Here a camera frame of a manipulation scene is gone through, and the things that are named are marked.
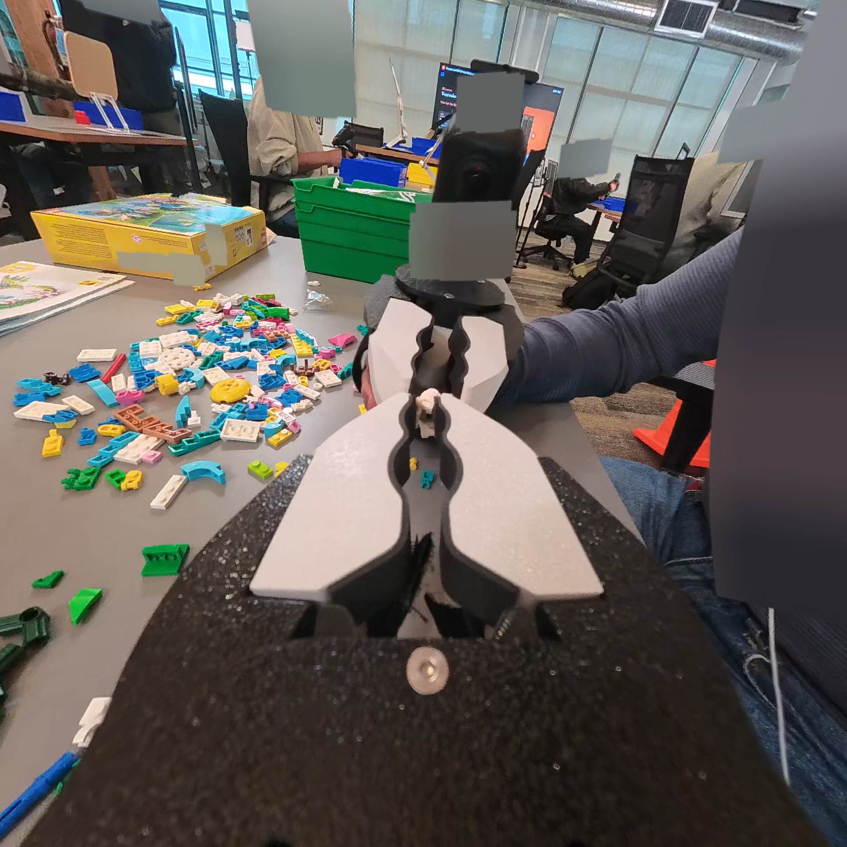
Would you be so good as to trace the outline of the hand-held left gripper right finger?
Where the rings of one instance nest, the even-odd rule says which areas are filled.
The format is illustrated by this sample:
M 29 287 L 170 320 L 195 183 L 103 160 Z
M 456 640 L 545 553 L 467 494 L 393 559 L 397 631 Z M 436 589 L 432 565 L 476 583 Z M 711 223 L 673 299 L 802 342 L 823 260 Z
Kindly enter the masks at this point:
M 437 399 L 446 487 L 439 566 L 446 593 L 486 623 L 513 608 L 602 595 L 535 452 L 452 395 Z

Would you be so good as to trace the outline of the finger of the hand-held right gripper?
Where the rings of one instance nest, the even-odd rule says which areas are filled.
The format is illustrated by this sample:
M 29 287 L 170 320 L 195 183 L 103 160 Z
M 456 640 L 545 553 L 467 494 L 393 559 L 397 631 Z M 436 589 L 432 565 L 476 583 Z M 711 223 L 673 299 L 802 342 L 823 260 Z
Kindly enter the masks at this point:
M 368 335 L 368 409 L 396 394 L 421 393 L 418 365 L 431 346 L 434 324 L 433 315 L 418 305 L 397 298 L 388 301 L 378 327 Z
M 503 326 L 481 316 L 460 317 L 454 328 L 454 396 L 485 413 L 508 369 Z

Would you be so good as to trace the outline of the pile of colourful lego pieces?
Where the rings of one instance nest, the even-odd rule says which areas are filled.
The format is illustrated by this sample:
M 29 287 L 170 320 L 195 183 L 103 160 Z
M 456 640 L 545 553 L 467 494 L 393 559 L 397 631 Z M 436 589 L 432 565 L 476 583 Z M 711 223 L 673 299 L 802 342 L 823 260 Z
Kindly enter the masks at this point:
M 224 489 L 215 451 L 285 450 L 302 439 L 301 419 L 352 381 L 367 328 L 310 331 L 304 316 L 270 295 L 168 304 L 153 335 L 12 371 L 2 410 L 64 492 L 147 488 L 164 511 L 192 482 Z

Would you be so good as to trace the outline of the person's right forearm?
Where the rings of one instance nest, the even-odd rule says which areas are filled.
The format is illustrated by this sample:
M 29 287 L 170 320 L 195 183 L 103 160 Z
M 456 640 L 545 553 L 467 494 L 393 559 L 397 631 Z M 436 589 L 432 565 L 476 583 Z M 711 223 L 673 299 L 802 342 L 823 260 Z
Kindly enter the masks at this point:
M 715 359 L 743 232 L 627 300 L 526 323 L 492 407 L 608 397 Z

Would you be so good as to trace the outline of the yellow lego box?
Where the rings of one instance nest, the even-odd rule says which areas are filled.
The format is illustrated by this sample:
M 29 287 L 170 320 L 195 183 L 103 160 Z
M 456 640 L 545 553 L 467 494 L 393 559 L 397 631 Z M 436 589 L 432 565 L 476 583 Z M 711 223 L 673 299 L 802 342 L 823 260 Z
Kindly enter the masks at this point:
M 30 216 L 56 263 L 178 285 L 206 284 L 275 239 L 257 208 L 195 193 L 118 198 Z

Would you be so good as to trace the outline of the white lego piece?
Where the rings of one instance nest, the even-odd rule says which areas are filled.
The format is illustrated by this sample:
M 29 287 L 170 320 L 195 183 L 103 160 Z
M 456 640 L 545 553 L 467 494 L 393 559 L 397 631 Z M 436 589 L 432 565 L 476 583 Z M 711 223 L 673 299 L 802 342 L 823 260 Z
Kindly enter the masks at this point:
M 71 750 L 79 754 L 90 746 L 94 734 L 105 719 L 111 701 L 112 697 L 110 696 L 98 696 L 90 701 L 79 719 L 79 727 L 72 739 Z

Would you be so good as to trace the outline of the dark green lego piece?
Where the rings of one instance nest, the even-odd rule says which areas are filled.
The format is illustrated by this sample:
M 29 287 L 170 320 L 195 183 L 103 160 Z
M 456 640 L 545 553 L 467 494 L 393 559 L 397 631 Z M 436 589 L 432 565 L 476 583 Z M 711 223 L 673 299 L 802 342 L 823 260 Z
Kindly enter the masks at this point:
M 5 677 L 28 653 L 49 640 L 50 629 L 50 615 L 41 607 L 1 617 L 1 636 L 7 640 L 1 649 L 1 706 L 7 700 Z

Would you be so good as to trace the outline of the lego instruction booklet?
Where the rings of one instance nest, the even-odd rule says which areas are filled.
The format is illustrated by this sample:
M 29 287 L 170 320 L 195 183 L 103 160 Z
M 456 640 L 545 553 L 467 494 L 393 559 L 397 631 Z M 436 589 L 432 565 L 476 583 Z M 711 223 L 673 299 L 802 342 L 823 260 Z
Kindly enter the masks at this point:
M 1 335 L 122 291 L 133 283 L 124 274 L 37 262 L 10 263 L 1 268 Z

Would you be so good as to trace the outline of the blue lego stick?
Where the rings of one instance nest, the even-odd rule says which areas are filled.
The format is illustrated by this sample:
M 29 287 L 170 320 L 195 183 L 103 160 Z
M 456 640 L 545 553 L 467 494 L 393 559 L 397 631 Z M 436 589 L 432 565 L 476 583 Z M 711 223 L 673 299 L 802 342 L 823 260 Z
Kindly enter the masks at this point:
M 1 813 L 1 839 L 11 832 L 30 810 L 40 804 L 55 791 L 57 786 L 70 774 L 79 761 L 79 752 L 70 750 L 64 753 L 46 771 L 33 782 Z

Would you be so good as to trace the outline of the stack of green plastic bins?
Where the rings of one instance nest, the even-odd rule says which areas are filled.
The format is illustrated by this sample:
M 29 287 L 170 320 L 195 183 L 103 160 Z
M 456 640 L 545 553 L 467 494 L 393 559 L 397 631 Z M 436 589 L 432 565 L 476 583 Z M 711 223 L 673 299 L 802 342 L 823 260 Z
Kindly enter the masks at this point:
M 292 185 L 305 269 L 366 283 L 408 264 L 410 218 L 432 197 L 333 175 Z

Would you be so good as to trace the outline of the computer monitor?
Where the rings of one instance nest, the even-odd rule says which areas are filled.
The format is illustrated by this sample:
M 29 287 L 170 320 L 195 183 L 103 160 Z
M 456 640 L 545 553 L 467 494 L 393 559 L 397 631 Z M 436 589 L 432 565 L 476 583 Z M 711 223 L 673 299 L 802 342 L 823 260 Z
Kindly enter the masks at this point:
M 514 68 L 475 59 L 471 67 L 442 62 L 439 65 L 431 132 L 437 135 L 449 123 L 457 107 L 457 83 L 478 72 L 508 72 L 524 78 L 522 130 L 526 137 L 526 152 L 544 152 L 551 138 L 553 125 L 562 100 L 563 90 L 539 82 L 536 71 Z

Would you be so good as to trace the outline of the black mesh office chair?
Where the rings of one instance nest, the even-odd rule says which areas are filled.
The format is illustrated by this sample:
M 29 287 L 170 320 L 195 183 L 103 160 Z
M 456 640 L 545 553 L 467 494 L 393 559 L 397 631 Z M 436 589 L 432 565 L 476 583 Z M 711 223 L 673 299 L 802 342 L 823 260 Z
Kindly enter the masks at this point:
M 607 300 L 656 280 L 672 246 L 694 159 L 636 156 L 616 235 L 598 271 Z

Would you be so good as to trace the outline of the ceiling air vent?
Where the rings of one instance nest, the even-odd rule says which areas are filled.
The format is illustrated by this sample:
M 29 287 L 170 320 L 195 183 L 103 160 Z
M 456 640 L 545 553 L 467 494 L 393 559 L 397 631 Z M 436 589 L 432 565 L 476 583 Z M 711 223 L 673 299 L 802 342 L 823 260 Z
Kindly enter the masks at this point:
M 654 32 L 702 39 L 718 6 L 717 1 L 664 1 L 656 16 Z

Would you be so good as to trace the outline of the wooden top desk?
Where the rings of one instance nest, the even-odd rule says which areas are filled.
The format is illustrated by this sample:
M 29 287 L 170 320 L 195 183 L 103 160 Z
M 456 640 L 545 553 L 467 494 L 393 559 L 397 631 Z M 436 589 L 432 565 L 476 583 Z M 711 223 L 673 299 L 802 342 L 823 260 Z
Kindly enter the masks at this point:
M 1 122 L 2 183 L 6 201 L 12 211 L 30 210 L 34 197 L 21 174 L 11 150 L 30 142 L 69 144 L 81 149 L 80 158 L 90 172 L 98 200 L 115 196 L 111 180 L 101 171 L 120 164 L 145 163 L 150 151 L 158 147 L 176 147 L 189 154 L 194 152 L 192 140 L 179 135 L 152 131 L 118 131 L 97 124 L 77 124 L 72 120 L 34 116 L 25 122 Z

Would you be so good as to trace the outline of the wooden board book stand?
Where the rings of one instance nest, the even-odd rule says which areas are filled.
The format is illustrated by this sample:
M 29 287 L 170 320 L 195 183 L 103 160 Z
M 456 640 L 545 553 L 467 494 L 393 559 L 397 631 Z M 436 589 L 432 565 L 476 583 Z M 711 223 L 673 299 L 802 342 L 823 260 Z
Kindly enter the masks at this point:
M 94 103 L 107 126 L 129 134 L 131 129 L 117 102 L 119 91 L 109 47 L 70 31 L 65 32 L 64 40 L 74 89 Z

